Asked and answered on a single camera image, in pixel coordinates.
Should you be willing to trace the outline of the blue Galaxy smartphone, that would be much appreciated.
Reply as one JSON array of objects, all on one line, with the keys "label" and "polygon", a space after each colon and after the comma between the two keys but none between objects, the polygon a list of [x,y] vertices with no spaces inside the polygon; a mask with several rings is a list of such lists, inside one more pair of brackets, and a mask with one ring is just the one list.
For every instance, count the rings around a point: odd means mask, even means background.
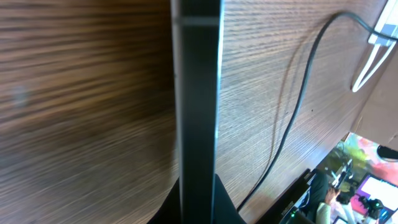
[{"label": "blue Galaxy smartphone", "polygon": [[182,223],[212,223],[224,2],[170,5]]}]

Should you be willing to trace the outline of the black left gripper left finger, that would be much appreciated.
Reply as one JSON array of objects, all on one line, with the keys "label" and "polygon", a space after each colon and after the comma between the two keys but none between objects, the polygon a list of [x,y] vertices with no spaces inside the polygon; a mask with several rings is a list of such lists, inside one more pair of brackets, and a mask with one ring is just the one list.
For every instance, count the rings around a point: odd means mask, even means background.
[{"label": "black left gripper left finger", "polygon": [[147,224],[181,224],[180,187],[176,180],[168,196]]}]

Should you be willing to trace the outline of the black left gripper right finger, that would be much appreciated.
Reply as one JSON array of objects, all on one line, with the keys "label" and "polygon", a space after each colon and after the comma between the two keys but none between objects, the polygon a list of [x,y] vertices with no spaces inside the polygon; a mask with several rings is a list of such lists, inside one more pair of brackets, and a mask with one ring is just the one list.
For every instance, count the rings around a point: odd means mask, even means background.
[{"label": "black left gripper right finger", "polygon": [[246,224],[230,199],[220,177],[215,174],[214,224]]}]

